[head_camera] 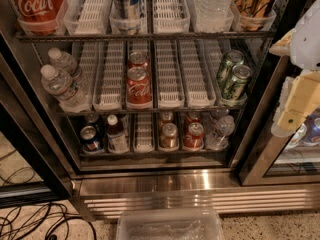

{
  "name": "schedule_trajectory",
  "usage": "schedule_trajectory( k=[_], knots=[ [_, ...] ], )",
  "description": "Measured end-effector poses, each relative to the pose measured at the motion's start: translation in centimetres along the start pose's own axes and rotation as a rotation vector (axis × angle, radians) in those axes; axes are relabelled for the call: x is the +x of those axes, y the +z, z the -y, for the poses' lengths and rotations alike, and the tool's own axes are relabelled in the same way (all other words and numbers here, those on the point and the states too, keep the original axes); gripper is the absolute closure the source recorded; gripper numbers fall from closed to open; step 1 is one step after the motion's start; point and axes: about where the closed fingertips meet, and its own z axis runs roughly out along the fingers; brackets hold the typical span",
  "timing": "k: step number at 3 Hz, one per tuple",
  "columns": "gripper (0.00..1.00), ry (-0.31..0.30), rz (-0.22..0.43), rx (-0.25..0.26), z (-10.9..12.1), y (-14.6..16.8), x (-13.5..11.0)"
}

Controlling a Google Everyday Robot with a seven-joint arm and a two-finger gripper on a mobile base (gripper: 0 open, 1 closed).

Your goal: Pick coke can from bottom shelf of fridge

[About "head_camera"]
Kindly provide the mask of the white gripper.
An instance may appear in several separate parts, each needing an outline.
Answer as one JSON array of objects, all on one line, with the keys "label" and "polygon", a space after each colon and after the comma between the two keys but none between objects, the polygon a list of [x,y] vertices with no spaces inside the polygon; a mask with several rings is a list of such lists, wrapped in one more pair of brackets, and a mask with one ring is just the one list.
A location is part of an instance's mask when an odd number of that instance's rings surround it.
[{"label": "white gripper", "polygon": [[291,63],[303,69],[296,77],[287,77],[280,96],[276,125],[287,132],[295,132],[320,106],[320,0],[280,40],[272,44],[269,52],[276,56],[289,56]]}]

